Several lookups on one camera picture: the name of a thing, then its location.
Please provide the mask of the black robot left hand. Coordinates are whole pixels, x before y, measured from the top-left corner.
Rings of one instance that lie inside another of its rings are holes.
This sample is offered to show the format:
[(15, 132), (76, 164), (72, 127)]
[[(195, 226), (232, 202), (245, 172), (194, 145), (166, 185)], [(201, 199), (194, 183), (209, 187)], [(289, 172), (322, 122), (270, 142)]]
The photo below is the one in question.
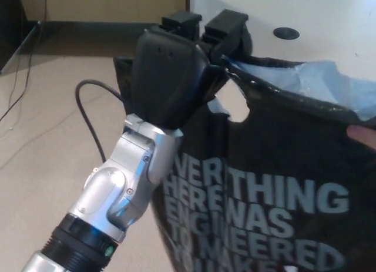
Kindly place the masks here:
[(227, 82), (222, 58), (251, 52), (247, 14), (222, 10), (200, 33), (200, 14), (162, 18), (138, 40), (130, 96), (135, 114), (177, 129)]

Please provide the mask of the person bare hand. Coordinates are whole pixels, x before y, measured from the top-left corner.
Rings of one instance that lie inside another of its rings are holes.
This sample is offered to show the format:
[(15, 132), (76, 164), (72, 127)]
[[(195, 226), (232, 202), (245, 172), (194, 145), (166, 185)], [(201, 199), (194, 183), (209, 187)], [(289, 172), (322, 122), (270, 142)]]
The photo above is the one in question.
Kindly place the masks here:
[(347, 136), (372, 150), (376, 149), (376, 131), (373, 129), (351, 125), (347, 127)]

